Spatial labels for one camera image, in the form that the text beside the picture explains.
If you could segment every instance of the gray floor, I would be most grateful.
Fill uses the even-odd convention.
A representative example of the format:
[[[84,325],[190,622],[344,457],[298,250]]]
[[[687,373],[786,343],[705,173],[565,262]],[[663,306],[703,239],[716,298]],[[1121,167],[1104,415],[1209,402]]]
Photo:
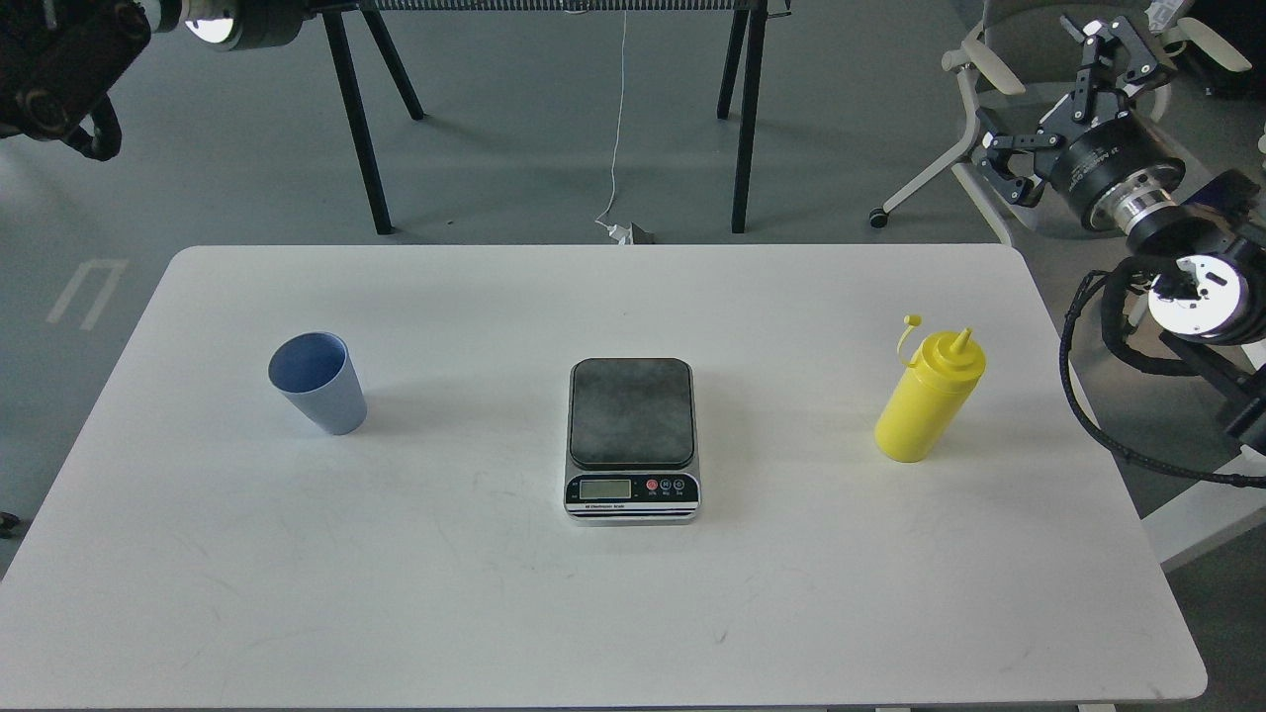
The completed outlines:
[[[866,227],[867,212],[957,136],[961,108],[939,57],[979,13],[972,3],[803,0],[794,9],[770,23],[741,236],[728,229],[737,120],[713,114],[728,19],[630,15],[611,219],[636,220],[663,243],[993,241],[948,176],[885,231]],[[414,13],[387,22],[430,114],[408,119],[363,23],[349,16],[399,228],[391,237],[372,229],[319,22],[285,48],[232,54],[187,33],[156,37],[111,92],[125,137],[108,163],[58,144],[0,142],[0,508],[37,516],[167,261],[184,247],[609,242],[592,219],[610,191],[620,14]],[[1179,82],[1165,127],[1210,168],[1262,180],[1263,119],[1260,103],[1208,100]],[[1058,226],[1051,232],[1067,232]],[[1025,232],[1017,246],[1053,318],[1086,270],[1124,256],[1122,241]],[[51,321],[91,260],[127,261],[104,310],[92,321],[109,274],[95,269]],[[1217,435],[1210,389],[1138,376],[1091,338],[1079,348],[1076,366],[1109,431],[1196,466],[1234,452]],[[1128,466],[1123,474],[1141,514],[1186,486]],[[0,541],[0,571],[18,546]],[[1204,697],[1169,709],[1266,708],[1263,555],[1258,530],[1170,576],[1210,682]]]

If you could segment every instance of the white cable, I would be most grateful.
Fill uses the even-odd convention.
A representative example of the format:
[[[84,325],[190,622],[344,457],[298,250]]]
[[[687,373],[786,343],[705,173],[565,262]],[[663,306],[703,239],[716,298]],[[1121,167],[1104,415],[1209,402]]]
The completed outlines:
[[[625,84],[625,54],[624,48],[629,38],[629,11],[624,10],[624,33],[620,35],[620,110],[615,117],[615,147],[611,148],[611,199],[606,201],[606,209],[594,218],[594,222],[606,228],[608,234],[614,234],[617,226],[609,226],[603,218],[611,212],[615,205],[615,157],[620,152],[620,125],[624,123],[624,84]]]

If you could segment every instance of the white line on floor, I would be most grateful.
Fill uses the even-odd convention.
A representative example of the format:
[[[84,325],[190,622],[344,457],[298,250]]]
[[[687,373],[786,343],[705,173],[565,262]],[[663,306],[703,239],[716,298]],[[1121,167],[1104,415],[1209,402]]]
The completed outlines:
[[[71,281],[66,283],[66,289],[62,290],[61,296],[57,298],[53,309],[48,312],[48,318],[44,321],[51,324],[62,321],[62,314],[71,305],[78,289],[84,286],[84,280],[87,279],[89,272],[97,269],[110,270],[110,275],[105,277],[105,284],[101,285],[101,290],[96,294],[96,300],[92,302],[92,308],[89,309],[87,315],[84,317],[84,322],[80,324],[80,329],[92,331],[96,321],[101,317],[101,312],[105,310],[106,303],[110,302],[114,289],[119,286],[119,277],[123,276],[123,270],[127,266],[127,260],[89,260],[87,262],[80,262]]]

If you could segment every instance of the kitchen scale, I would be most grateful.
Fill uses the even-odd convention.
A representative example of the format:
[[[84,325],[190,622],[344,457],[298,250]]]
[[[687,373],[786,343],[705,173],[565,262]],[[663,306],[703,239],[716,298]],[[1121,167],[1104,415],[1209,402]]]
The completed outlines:
[[[699,512],[690,366],[586,359],[571,370],[563,508],[586,524],[682,523]]]

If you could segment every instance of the blue cup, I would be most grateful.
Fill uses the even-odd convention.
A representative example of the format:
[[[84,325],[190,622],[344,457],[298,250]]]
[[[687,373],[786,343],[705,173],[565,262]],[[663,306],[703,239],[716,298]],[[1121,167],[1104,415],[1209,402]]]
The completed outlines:
[[[268,380],[329,435],[365,422],[365,394],[342,338],[327,332],[296,336],[268,361]]]

